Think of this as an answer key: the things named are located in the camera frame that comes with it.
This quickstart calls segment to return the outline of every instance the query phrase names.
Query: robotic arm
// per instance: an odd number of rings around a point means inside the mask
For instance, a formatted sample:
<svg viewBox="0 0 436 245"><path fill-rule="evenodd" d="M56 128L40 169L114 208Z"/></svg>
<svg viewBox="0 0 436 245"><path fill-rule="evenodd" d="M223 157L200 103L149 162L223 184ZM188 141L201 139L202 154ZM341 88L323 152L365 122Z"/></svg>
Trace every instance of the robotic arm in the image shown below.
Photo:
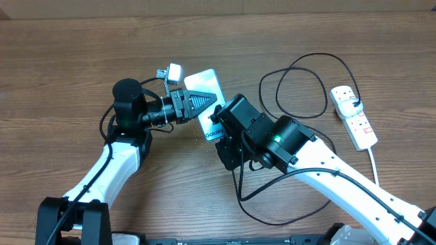
<svg viewBox="0 0 436 245"><path fill-rule="evenodd" d="M80 198L75 212L62 227L64 231L73 227L82 229L81 244L141 242L135 235L111 235L108 211L126 180L138 170L149 153L152 140L149 127L161 127L174 121L185 123L217 100L214 94L181 89L169 91L169 70L161 71L165 79L166 98L144 90L138 81L132 79L115 84L113 94L117 126L110 129L108 142L113 148L112 160L88 193ZM145 95L155 100L147 103ZM340 160L297 120L282 116L273 122L264 113L259 113L243 95L235 96L222 107L218 105L211 120L221 123L226 132L215 146L227 170L254 160L265 168L276 167L282 171L284 175L280 178L296 174L297 179L317 189L353 216L378 244L434 244L429 239L435 239L436 234L434 208L424 212L385 192ZM63 198L47 197L42 202L38 211L37 245L47 243L60 214L100 170L108 154L108 146L105 146L95 166ZM355 242L348 235L331 240L331 244ZM60 232L50 243L54 244L65 244Z"/></svg>
<svg viewBox="0 0 436 245"><path fill-rule="evenodd" d="M297 120L282 116L273 122L243 95L235 96L223 107L217 106L211 118L225 128L226 136L215 145L227 170L254 160L268 169L276 167L284 174L281 178L296 174L295 178L323 193L353 216L378 244L428 242L420 231L416 232L418 228L425 230L424 227L431 226L428 219L423 218L423 210L379 188L342 161ZM410 223L416 230L401 221Z"/></svg>
<svg viewBox="0 0 436 245"><path fill-rule="evenodd" d="M66 192L62 198L47 197L41 203L38 210L35 244L57 245L71 242L70 238L62 238L60 231L57 231L54 239L49 241L49 237L61 220L61 215L66 215L67 218L60 230L82 229L82 239L79 244L139 244L140 238L136 235L111 235L108 211L127 179L139 169L148 155L153 140L150 128L163 127L171 122L186 123L217 100L217 96L211 93L181 88L170 91L168 83L177 84L180 76L181 67L175 64L170 64L167 70L157 71L157 78L164 80L167 95L165 98L142 88L141 83L131 78L121 80L114 85L112 93L116 126L110 123L106 142L112 146L112 158L74 208L69 207L73 200L83 192L108 160L110 154L108 145L104 146L97 163L72 190ZM147 102L145 95L155 100Z"/></svg>

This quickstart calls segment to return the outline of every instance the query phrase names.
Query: white power strip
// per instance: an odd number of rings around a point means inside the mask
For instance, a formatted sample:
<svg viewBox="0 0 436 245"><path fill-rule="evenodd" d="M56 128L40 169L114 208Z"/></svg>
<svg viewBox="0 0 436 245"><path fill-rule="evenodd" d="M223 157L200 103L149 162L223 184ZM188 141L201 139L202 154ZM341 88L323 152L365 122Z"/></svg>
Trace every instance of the white power strip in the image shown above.
<svg viewBox="0 0 436 245"><path fill-rule="evenodd" d="M356 96L351 87L338 86L331 90L330 98L332 98L334 107L339 113L338 104L350 99L355 99ZM368 150L371 165L373 166L374 180L376 185L379 185L375 160L371 151L371 147L377 143L377 137L375 136L373 128L369 124L367 116L365 116L365 113L361 111L356 115L342 118L342 122L345 125L345 129L347 129L348 135L352 139L356 150Z"/></svg>

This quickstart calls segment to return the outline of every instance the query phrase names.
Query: smartphone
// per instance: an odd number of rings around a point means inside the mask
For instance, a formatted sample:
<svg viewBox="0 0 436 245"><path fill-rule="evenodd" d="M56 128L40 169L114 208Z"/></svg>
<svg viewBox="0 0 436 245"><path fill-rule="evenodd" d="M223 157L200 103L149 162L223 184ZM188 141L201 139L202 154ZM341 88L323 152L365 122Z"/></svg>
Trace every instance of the smartphone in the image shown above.
<svg viewBox="0 0 436 245"><path fill-rule="evenodd" d="M221 123L214 125L210 116L215 111L217 105L224 105L225 98L221 86L219 85L217 74L214 69L208 69L200 73L187 76L185 78L186 89L203 93L214 93L217 95L217 101L209 106L205 111L198 115L198 122L203 131L206 141L219 139L225 135Z"/></svg>

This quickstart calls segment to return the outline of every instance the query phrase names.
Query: phone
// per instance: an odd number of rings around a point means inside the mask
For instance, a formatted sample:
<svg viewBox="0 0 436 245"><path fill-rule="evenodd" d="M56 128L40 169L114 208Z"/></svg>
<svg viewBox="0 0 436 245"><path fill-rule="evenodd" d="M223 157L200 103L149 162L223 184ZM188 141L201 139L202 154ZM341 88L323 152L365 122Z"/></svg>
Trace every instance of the phone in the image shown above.
<svg viewBox="0 0 436 245"><path fill-rule="evenodd" d="M205 111L198 115L198 122L203 131L204 138L209 142L219 139L225 135L221 123L214 125L210 116L215 111L217 105L224 105L224 93L219 85L217 74L214 69L208 69L200 73L187 76L185 78L186 89L203 93L214 93L217 95L217 101L209 106Z"/></svg>

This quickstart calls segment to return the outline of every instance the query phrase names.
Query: wooden table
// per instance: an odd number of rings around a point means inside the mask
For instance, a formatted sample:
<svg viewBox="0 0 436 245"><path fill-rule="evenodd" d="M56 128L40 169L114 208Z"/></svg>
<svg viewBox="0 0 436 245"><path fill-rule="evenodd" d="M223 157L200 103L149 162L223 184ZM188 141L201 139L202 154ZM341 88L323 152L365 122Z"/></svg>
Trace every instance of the wooden table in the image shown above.
<svg viewBox="0 0 436 245"><path fill-rule="evenodd" d="M298 56L331 52L351 67L367 116L381 186L421 208L436 204L436 14L286 14L264 16L108 18L0 22L0 244L33 244L37 208L61 197L102 153L99 120L120 79L144 80L169 62L185 74L217 72L225 96L243 93L260 110L258 82ZM329 57L298 63L316 71L328 91L350 85ZM279 76L264 83L275 114ZM147 86L164 94L161 82ZM319 112L314 77L293 71L279 93L300 115ZM366 152L356 152L329 99L320 118L302 120L328 134L339 156L373 179ZM243 214L231 173L196 121L171 135L153 134L144 166L126 183L111 211L112 229L149 238L254 238L323 233L334 222L359 224L334 204L284 227ZM280 175L247 172L245 193ZM320 207L326 198L288 179L244 203L270 222Z"/></svg>

